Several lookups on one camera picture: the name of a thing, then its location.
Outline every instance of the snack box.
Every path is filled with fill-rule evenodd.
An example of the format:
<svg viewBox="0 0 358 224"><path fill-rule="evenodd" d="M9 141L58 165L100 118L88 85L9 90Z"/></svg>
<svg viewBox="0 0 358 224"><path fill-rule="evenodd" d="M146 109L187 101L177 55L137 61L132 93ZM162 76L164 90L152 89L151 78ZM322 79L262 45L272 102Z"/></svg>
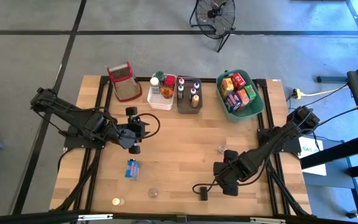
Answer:
<svg viewBox="0 0 358 224"><path fill-rule="evenodd" d="M246 93L247 93L247 95L248 95L250 100L255 99L256 93L255 93L254 89L252 88L252 85L246 85L244 87L244 89L246 90Z"/></svg>
<svg viewBox="0 0 358 224"><path fill-rule="evenodd" d="M221 96L222 99L226 99L227 95L234 91L233 82L231 78L224 78L221 84Z"/></svg>
<svg viewBox="0 0 358 224"><path fill-rule="evenodd" d="M247 84L246 81L244 81L244 79L241 77L240 73L235 73L232 75L231 81L235 90L239 90Z"/></svg>
<svg viewBox="0 0 358 224"><path fill-rule="evenodd" d="M247 106L247 104L249 103L249 98L247 96L247 93L246 93L245 89L241 89L241 90L237 91L236 95L241 101L241 105L237 109L237 111L240 111L240 110L244 109Z"/></svg>
<svg viewBox="0 0 358 224"><path fill-rule="evenodd" d="M224 104L226 105L227 111L233 113L240 107L241 101L235 93L230 92L226 99L224 99Z"/></svg>
<svg viewBox="0 0 358 224"><path fill-rule="evenodd" d="M140 165L135 159L128 159L125 177L137 180L139 178Z"/></svg>

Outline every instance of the white container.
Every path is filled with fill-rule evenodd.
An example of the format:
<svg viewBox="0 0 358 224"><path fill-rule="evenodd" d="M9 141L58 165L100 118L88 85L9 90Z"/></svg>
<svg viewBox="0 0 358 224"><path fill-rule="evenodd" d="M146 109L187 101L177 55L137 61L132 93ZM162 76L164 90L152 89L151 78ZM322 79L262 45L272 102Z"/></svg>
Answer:
<svg viewBox="0 0 358 224"><path fill-rule="evenodd" d="M149 102L150 106L153 109L158 109L158 110L172 109L173 99L175 99L175 92L176 92L176 85L177 85L177 76L176 75L172 75L172 76L175 77L175 86L173 87L173 95L171 98L165 99L161 93L160 94L153 93L153 90L150 87L149 95L147 96L147 102Z"/></svg>

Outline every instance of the gray container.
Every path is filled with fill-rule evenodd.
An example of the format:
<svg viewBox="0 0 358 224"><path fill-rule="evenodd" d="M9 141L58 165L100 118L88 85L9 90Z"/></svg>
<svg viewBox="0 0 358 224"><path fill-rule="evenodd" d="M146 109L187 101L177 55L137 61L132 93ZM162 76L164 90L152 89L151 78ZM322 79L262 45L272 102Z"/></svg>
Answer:
<svg viewBox="0 0 358 224"><path fill-rule="evenodd" d="M181 114L197 114L200 112L200 109L203 107L203 94L202 94L202 87L201 80L199 78L193 78L193 77L177 77L177 84L176 84L176 91L178 91L179 86L179 79L183 78L185 80L185 84L183 85L183 98L179 99L177 98L177 106L178 106L178 112ZM193 88L194 83L198 82L200 84L200 88L198 89L197 95L200 98L198 101L198 106L196 108L191 106L190 98L190 90Z"/></svg>

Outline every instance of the clear plastic cup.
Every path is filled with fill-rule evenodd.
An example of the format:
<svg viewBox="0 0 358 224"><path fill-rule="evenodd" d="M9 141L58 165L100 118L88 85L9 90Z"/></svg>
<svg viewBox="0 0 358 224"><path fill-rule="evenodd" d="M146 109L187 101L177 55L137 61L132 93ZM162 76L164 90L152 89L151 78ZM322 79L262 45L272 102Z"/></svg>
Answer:
<svg viewBox="0 0 358 224"><path fill-rule="evenodd" d="M224 151L226 151L228 148L227 148L227 145L225 145L225 144L220 144L219 146L218 146L218 151L220 152L220 153L224 153Z"/></svg>

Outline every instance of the white sign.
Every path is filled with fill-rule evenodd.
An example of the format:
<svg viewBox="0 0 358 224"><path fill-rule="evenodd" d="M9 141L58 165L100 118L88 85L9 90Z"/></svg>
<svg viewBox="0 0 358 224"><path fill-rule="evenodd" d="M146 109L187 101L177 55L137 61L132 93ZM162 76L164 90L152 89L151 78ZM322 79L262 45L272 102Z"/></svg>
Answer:
<svg viewBox="0 0 358 224"><path fill-rule="evenodd" d="M301 155L299 156L299 158L303 158L312 155L316 152L319 152L314 139L300 137L299 143L301 145ZM322 140L317 140L317 144L320 150L323 150ZM310 174L327 175L325 164L303 169L302 171Z"/></svg>

